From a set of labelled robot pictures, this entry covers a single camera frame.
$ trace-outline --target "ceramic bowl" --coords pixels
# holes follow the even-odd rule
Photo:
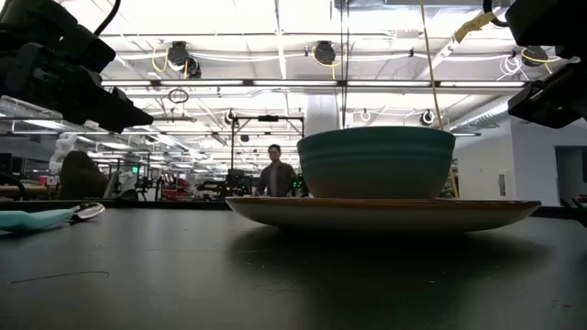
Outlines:
[[[319,198],[437,198],[455,137],[425,127],[341,129],[297,143],[305,183]]]

